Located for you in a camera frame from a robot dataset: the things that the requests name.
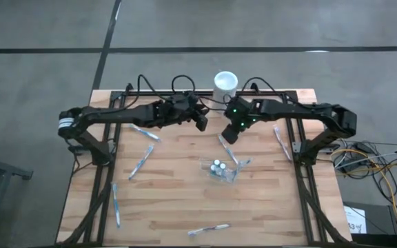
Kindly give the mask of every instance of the cable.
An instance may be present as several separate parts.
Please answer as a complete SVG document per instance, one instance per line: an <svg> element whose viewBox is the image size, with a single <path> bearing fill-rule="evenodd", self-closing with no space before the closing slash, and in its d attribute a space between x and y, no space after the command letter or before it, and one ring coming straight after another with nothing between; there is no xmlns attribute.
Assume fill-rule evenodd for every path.
<svg viewBox="0 0 397 248"><path fill-rule="evenodd" d="M228 102L226 102L226 101L225 101L225 97L226 97L226 96L228 96L228 97L229 97L229 101L231 101L231 100L232 100L232 96L231 96L231 95L229 95L229 94L224 94L224 95L223 95L223 103L224 103L224 104L226 104L226 105L228 105L228 104L229 104L229 101L228 101Z"/></svg>
<svg viewBox="0 0 397 248"><path fill-rule="evenodd" d="M243 85L243 87L241 88L241 91L243 92L243 91L245 90L247 84L248 84L250 81L253 81L253 80L255 80L255 79L264 82L264 84L266 84L266 85L273 91L273 93L278 94L277 91L276 91L265 79L263 79L263 78L261 78L261 77L259 77L259 76L254 76L254 77L248 79L248 80L246 81L246 83ZM337 106L337 104L336 104L336 105L330 105L330 106L309 107L309 106L306 106L306 105L304 105L304 104L298 102L297 100L293 99L292 97L290 97L290 96L289 96L288 94L286 94L286 93L285 93L285 96L288 97L288 100L289 100L289 101L291 101L291 102L293 102L293 103L299 105L300 107L303 107L303 108L305 108L305 109L308 109L308 110L322 110L322 109L326 109L326 108L331 108L331 107Z"/></svg>
<svg viewBox="0 0 397 248"><path fill-rule="evenodd" d="M83 167L79 167L79 168L75 169L75 170L72 172L72 176L75 175L78 171L80 171L80 170L86 168L88 165L92 165L92 164L93 164L93 162L89 162L88 164L84 165Z"/></svg>
<svg viewBox="0 0 397 248"><path fill-rule="evenodd" d="M359 160L359 161L354 161L353 163L357 163L357 162L360 162L360 161L370 161L370 163L371 163L374 167L377 167L378 169L380 169L379 172L383 175L383 178L385 179L385 182L387 183L387 186L388 186L388 188L389 188L391 197L387 197L387 196L383 193L382 189L380 188L380 185L378 184L378 182L376 182L376 179L374 178L375 173L372 174L372 177L374 178L375 183L377 184L377 187L378 187L378 189L380 190L380 192L383 193L383 196L384 196L390 203L392 203L392 205L393 205L393 210L394 210L395 215L396 215L396 217L397 217L397 206L396 206L396 200L395 200L395 198L394 198L394 191L393 191L393 189L392 189L392 187L391 187L391 184L390 184L388 178L386 177L386 175L385 175L385 173L384 173L384 171L383 171L383 170L386 168L386 166L388 166L388 165L386 165L386 166L384 166L384 167L381 168L381 167L379 167L378 164L376 164L376 163L372 160L373 158L381 158L381 157L383 157L383 156L387 156L387 154L377 155L377 156L373 156L373 157L368 157L368 155L366 155L365 153L360 152L360 151L358 151L358 150L354 150L354 149L340 149L340 150L336 150L335 152L333 152L332 155L335 154L335 153L341 152L341 151L354 152L354 153L361 154L361 155L363 155L363 156L366 157L366 159ZM342 167L345 167L345 166L351 165L351 164L352 164L352 163L348 163L348 164L346 164L346 165L341 165L341 166L337 167L336 169L340 169L340 168L342 168Z"/></svg>
<svg viewBox="0 0 397 248"><path fill-rule="evenodd" d="M374 154L379 155L380 153L379 153L377 147L376 147L375 145L371 145L371 146L372 146L372 148L373 148L373 150L374 150ZM379 160L380 162L382 162L383 164L387 165L387 164L392 164L394 161L397 161L397 158L395 158L394 160L392 160L392 161L390 161L390 162L387 162L387 160L386 160L385 158L379 158L378 160ZM395 195L397 194L397 183L396 183L396 179L394 178L394 176L393 176L391 170L388 170L388 172L389 172L389 174L390 174L390 176L391 176L391 180L392 180L393 183L394 183L394 187L395 187L394 196L395 196ZM393 201L391 201L391 198L390 198L389 196L387 196L387 195L385 194L385 192L383 191L383 186L381 185L382 179L384 179L384 178L381 177L381 178L379 179L378 183L376 184L376 178L373 176L373 180L374 180L374 182L375 182L375 184L376 184L376 186L377 186L379 192L383 195L383 197L384 197L386 200L388 200L391 204L393 204Z"/></svg>
<svg viewBox="0 0 397 248"><path fill-rule="evenodd" d="M347 149L348 147L347 147L347 144L346 144L346 142L344 141L344 139L343 139L343 138L340 138L340 139L341 139L341 141L343 142L345 149ZM344 152L343 158L342 158L337 164L334 164L334 167L335 167L335 168L337 168L338 165L340 165L340 164L344 161L346 155L347 155L347 152Z"/></svg>
<svg viewBox="0 0 397 248"><path fill-rule="evenodd" d="M75 147L76 146L74 146L73 144L71 144L69 141L68 141L68 139L64 139L64 141L67 143L67 145L68 146L70 146L70 147L72 147L73 149L72 149L72 154L73 154L73 158L74 158L74 162L73 162L73 167L74 167L74 164L76 163L77 164L77 166L76 166L76 169L74 169L74 171L72 172L72 176L77 172L77 171L79 171L79 169L81 168L81 164L80 164L80 162L79 162L79 159L77 158L77 156L78 156L78 154L76 153L76 149L75 149Z"/></svg>
<svg viewBox="0 0 397 248"><path fill-rule="evenodd" d="M206 106L206 104L205 104L205 103L203 102L203 100L202 100L202 97L199 97L198 100L201 102L201 104L203 105L203 107L205 107L205 108L208 109L208 110L225 111L224 109L214 109L214 108L211 108L211 107Z"/></svg>
<svg viewBox="0 0 397 248"><path fill-rule="evenodd" d="M137 92L136 92L136 98L135 98L130 104L126 105L125 107L120 107L120 108L112 109L112 110L103 110L102 113L103 113L103 114L113 114L113 113L120 112L120 111L122 111L122 110L126 110L126 109L128 109L129 107L131 107L132 105L134 105L134 104L137 102L137 100L139 99L139 97L140 97L140 93L141 93L141 79L145 80L145 83L148 85L148 87L151 89L151 91L152 91L156 96L158 96L158 97L159 97L160 99L162 99L162 100L165 100L165 101L167 100L167 98L165 98L165 97L161 96L159 93L157 93L157 91L152 87L151 83L148 81L148 79L147 79L145 76L143 76L142 74L140 74L140 75L137 76ZM87 117L87 116L92 115L92 114L96 114L96 113L95 113L95 112L87 113L87 114L84 115L84 117Z"/></svg>
<svg viewBox="0 0 397 248"><path fill-rule="evenodd" d="M371 159L373 159L373 158L380 158L380 157L384 157L384 156L396 155L395 152L394 152L394 153L390 153L390 154L383 154L383 155L378 155L378 156L372 156L372 157L368 157L365 153L361 153L361 154L364 155L364 156L366 156L367 158L360 159L360 160L357 160L357 161L353 161L353 162L350 162L350 163L346 163L345 165L338 166L336 169L340 169L340 168L343 168L343 167L346 167L346 166L349 166L349 165L353 165L353 164L356 164L356 163L359 163L359 162L368 161L368 160L371 160Z"/></svg>
<svg viewBox="0 0 397 248"><path fill-rule="evenodd" d="M389 166L386 167L386 168L387 168L387 169L390 169L390 168L392 168L393 166L397 166L397 164L389 165ZM350 174L355 173L355 172L368 172L368 171L375 171L375 170L377 170L377 171L379 172L379 171L381 171L381 170L383 170L383 169L384 169L384 168L354 169L354 170L352 170L352 171L350 171L350 172L337 173L336 175L337 175L337 176L344 176L344 175L350 175Z"/></svg>
<svg viewBox="0 0 397 248"><path fill-rule="evenodd" d="M209 97L206 97L206 96L200 96L200 98L203 98L203 99L206 99L206 100L209 100L209 101L215 102L215 103L220 103L220 104L227 105L227 103L226 103L226 102L220 102L220 101L217 101L217 100L211 99L211 98L209 98Z"/></svg>
<svg viewBox="0 0 397 248"><path fill-rule="evenodd" d="M173 92L174 94L177 93L176 90L174 89L174 82L175 82L177 79L182 78L182 77L188 79L188 80L191 82L191 84L192 84L192 92L195 92L195 91L196 91L196 84L194 83L194 80L192 80L189 76L186 76L186 75L178 75L178 76L175 76L175 77L172 79L172 81L171 81L171 90L172 90L172 92Z"/></svg>
<svg viewBox="0 0 397 248"><path fill-rule="evenodd" d="M370 141L352 141L352 140L344 140L346 143L368 143L368 144L375 144L375 145L396 145L396 143L379 143L379 142L370 142Z"/></svg>
<svg viewBox="0 0 397 248"><path fill-rule="evenodd" d="M368 145L370 146L369 149L371 150L372 154L380 155L380 153L379 153L379 151L378 151L378 148L376 147L375 144L370 143L369 141L363 141L363 142L360 142L360 144L362 144L362 145L368 144ZM391 179L393 180L394 189L395 189L395 190L394 190L394 195L396 195L396 194L397 194L397 182L396 182L396 180L395 180L395 178L394 178L393 173L391 172L391 170L390 170L390 169L386 169L387 166L390 165L390 164L392 164L394 161L397 161L397 158L395 158L394 160L392 160L392 161L390 161L390 162L387 162L387 159L385 159L384 157L379 157L379 158L378 158L379 164L383 166L383 171L386 172L386 171L388 170L388 172L389 172L389 174L390 174L390 176L391 176ZM382 182L383 177L381 177L381 178L379 179L379 181L376 182L376 178L375 178L374 175L375 175L375 174L372 174L373 179L374 179L374 182L375 182L377 188L379 189L379 191L381 192L381 194L389 201L389 197L388 197L387 195L385 195L385 193L384 193L384 191L383 191L383 187L382 187L382 185L381 185L381 182Z"/></svg>

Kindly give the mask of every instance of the black cable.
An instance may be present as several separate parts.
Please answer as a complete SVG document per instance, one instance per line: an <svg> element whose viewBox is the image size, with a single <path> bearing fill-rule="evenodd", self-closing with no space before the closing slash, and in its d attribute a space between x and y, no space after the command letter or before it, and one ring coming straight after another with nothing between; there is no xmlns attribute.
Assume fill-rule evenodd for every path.
<svg viewBox="0 0 397 248"><path fill-rule="evenodd" d="M158 97L159 97L160 99L162 99L162 100L165 100L165 101L167 100L165 97L161 96L159 93L156 92L156 90L152 87L151 83L148 81L148 79L147 79L145 76L143 76L142 74L140 74L140 75L137 76L137 92L136 92L136 98L135 98L130 104L126 105L125 107L120 107L120 108L112 109L112 110L103 110L102 113L103 113L103 114L113 114L113 113L120 112L120 111L122 111L122 110L126 110L126 109L128 109L129 107L131 107L132 105L134 105L134 104L137 102L137 100L139 99L140 94L141 94L141 79L145 80L145 82L146 82L146 84L148 85L148 87L152 90L152 92L153 92L156 96L158 96ZM92 115L92 114L97 114L97 113L96 113L96 112L87 113L87 114L84 115L84 117L87 117L87 116Z"/></svg>
<svg viewBox="0 0 397 248"><path fill-rule="evenodd" d="M227 105L227 103L226 103L226 102L220 102L220 101L217 101L217 100L211 99L211 98L209 98L209 97L206 97L206 96L200 96L200 98L203 98L203 99L206 99L206 100L209 100L209 101L215 102L215 103L220 103L220 104Z"/></svg>
<svg viewBox="0 0 397 248"><path fill-rule="evenodd" d="M178 75L178 76L175 76L175 77L172 79L172 81L171 81L171 90L172 90L172 93L174 93L174 94L177 93L176 90L174 89L174 82L175 82L177 79L179 79L179 78L186 78L186 79L188 79L188 80L191 82L191 84L192 84L192 92L195 92L195 91L196 91L196 84L194 83L194 80L192 80L189 76L186 76L186 75Z"/></svg>
<svg viewBox="0 0 397 248"><path fill-rule="evenodd" d="M356 159L356 157L354 157L354 155L359 155L359 154L353 154L351 152L346 152L345 155L346 155L346 158L348 158L347 155L349 155L350 156L349 159L353 159L353 158ZM369 164L364 164L363 166L365 166L366 168L371 169L371 166ZM350 177L352 179L355 179L355 180L360 180L360 179L364 179L364 178L366 178L368 176L371 176L370 175L370 170L367 170L366 172L364 172L364 174L361 174L361 175L350 174L350 172L353 172L355 169L348 170L346 167L343 167L340 170L342 172L346 173L348 177Z"/></svg>
<svg viewBox="0 0 397 248"><path fill-rule="evenodd" d="M231 101L232 100L232 96L231 95L229 95L229 94L224 94L223 95L223 104L226 104L226 105L228 105L229 104L229 101L227 102L227 101L225 101L225 97L226 96L228 96L229 97L229 101Z"/></svg>
<svg viewBox="0 0 397 248"><path fill-rule="evenodd" d="M254 77L248 79L248 80L246 81L246 83L243 85L243 87L241 88L241 91L244 91L245 88L246 88L246 86L247 86L247 84L248 84L250 81L253 81L253 80L260 80L260 81L264 82L264 84L266 84L266 85L273 91L273 93L278 94L277 91L276 91L265 79L263 79L263 78L261 78L261 77L259 77L259 76L254 76ZM305 109L309 109L309 110L322 110L322 109L326 109L326 108L331 108L331 107L337 106L337 105L330 105L330 106L309 107L309 106L306 106L306 105L304 105L304 104L298 102L297 100L293 99L291 96L289 96L289 95L286 94L286 93L285 93L285 96L287 96L288 101L291 101L291 102L297 104L298 106L303 107L303 108L305 108Z"/></svg>
<svg viewBox="0 0 397 248"><path fill-rule="evenodd" d="M370 149L372 150L372 152L373 152L375 155L377 155L377 156L380 155L380 152L378 151L378 148L376 147L376 143L369 142L369 141L361 141L361 142L359 142L359 143L362 143L362 144L369 144ZM397 182L396 182L396 179L394 178L394 175L392 174L391 170L387 168L387 167L388 167L390 164L392 164L394 161L397 161L397 158L395 158L394 160L388 162L386 158L384 158L384 157L379 157L379 158L378 158L378 162L379 162L381 165L383 165L383 167L382 167L380 170L378 170L376 173L373 172L372 175L371 175L371 177L373 178L373 181L375 182L375 185L376 185L376 188L378 189L378 191L379 191L379 192L383 195L383 197L384 197L387 201L389 201L392 205L393 205L393 200L391 199L391 196L388 196L388 195L384 192L383 186L381 185L382 179L384 179L384 177L382 176L381 178L379 178L379 180L376 180L375 175L377 175L377 173L379 173L379 172L380 172L380 173L385 173L385 174L387 175L387 171L389 172L389 175L391 176L391 180L393 181L393 184L394 184L395 190L394 190L393 195L395 196L395 195L397 194Z"/></svg>
<svg viewBox="0 0 397 248"><path fill-rule="evenodd" d="M84 165L83 167L76 168L76 169L72 172L72 176L74 176L78 171L80 171L80 170L86 168L88 165L92 165L92 164L93 164L93 162L89 162L88 164Z"/></svg>
<svg viewBox="0 0 397 248"><path fill-rule="evenodd" d="M343 159L343 157L344 157L344 158L348 158L348 159L352 159L352 158L353 158L351 152L342 152L339 156L337 156L337 157L333 160L334 166L336 165L336 161L337 161L338 159ZM353 175L353 174L350 174L350 172L353 172L353 170L349 171L349 170L347 170L346 167L340 168L340 171L341 171L342 173L344 173L345 176L348 176L348 177L350 177L350 178L352 178L352 179L355 179L355 180L364 179L364 178L366 178L367 176L369 176L369 174L370 174L370 171L366 171L365 174L363 174L363 175Z"/></svg>
<svg viewBox="0 0 397 248"><path fill-rule="evenodd" d="M198 98L198 100L201 102L201 104L203 105L203 107L205 107L208 110L214 110L214 111L225 111L224 109L214 109L211 107L206 106L206 104L203 102L203 100L201 99L201 97Z"/></svg>
<svg viewBox="0 0 397 248"><path fill-rule="evenodd" d="M74 158L73 167L74 167L74 164L77 164L76 169L74 169L74 171L72 172L72 176L73 176L81 168L81 163L79 162L79 159L77 158L78 154L76 153L75 146L73 144L71 144L68 141L68 139L66 139L66 138L64 139L64 141L67 143L67 145L69 147L72 147L72 151L73 151L72 154L73 154L73 158Z"/></svg>
<svg viewBox="0 0 397 248"><path fill-rule="evenodd" d="M367 143L367 144L373 144L373 145L395 145L397 146L396 143L380 143L380 142L371 142L371 141L353 141L353 140L344 140L346 143Z"/></svg>

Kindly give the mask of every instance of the small bottle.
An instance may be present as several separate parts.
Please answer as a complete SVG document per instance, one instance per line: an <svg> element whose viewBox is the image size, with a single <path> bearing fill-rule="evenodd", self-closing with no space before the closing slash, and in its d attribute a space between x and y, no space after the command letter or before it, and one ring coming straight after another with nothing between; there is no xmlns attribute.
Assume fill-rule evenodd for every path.
<svg viewBox="0 0 397 248"><path fill-rule="evenodd" d="M215 167L215 173L217 174L217 176L221 176L222 172L223 170L220 167L218 166Z"/></svg>
<svg viewBox="0 0 397 248"><path fill-rule="evenodd" d="M217 166L216 165L211 165L211 174L216 174L216 168L217 168Z"/></svg>
<svg viewBox="0 0 397 248"><path fill-rule="evenodd" d="M220 176L226 177L226 173L225 173L226 172L226 170L225 170L226 169L226 164L225 163L221 163L219 167L221 169Z"/></svg>

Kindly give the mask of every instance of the white cup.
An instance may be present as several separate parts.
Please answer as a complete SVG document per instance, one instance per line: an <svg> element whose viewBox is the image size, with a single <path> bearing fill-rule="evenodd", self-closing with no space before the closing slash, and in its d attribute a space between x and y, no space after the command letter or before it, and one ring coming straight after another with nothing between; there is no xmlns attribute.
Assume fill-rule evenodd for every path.
<svg viewBox="0 0 397 248"><path fill-rule="evenodd" d="M220 103L214 103L215 109L226 110L226 105L222 103L228 102L230 95L234 97L237 91L238 79L232 72L219 72L214 77L214 92L212 99Z"/></svg>

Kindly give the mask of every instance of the yellow cable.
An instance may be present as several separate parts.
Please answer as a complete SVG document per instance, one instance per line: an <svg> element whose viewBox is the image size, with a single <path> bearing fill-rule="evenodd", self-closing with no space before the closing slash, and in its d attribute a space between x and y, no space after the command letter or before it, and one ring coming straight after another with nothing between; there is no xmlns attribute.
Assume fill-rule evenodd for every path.
<svg viewBox="0 0 397 248"><path fill-rule="evenodd" d="M358 151L358 150L355 150L355 149L338 149L338 150L336 150L335 152L332 152L332 154L330 154L330 156L332 156L332 155L334 155L334 154L337 154L337 153L339 153L339 152L354 152L354 153L361 154L361 155L363 155L364 157L368 158L368 155L366 155L365 153L360 152L360 151ZM380 167L379 167L372 159L370 159L369 161L370 161L370 163L371 163L374 167L377 167L378 169L380 169ZM393 210L394 210L394 212L396 213L396 217L397 217L397 207L396 207L396 200L395 200L395 198L394 198L393 189L391 188L390 182L389 182L389 180L388 180L387 177L385 176L385 173L384 173L382 170L383 170L383 169L381 169L381 174L383 175L383 178L384 178L385 182L387 183L387 186L388 186L388 188L389 188L389 190L390 190L391 199L393 199Z"/></svg>

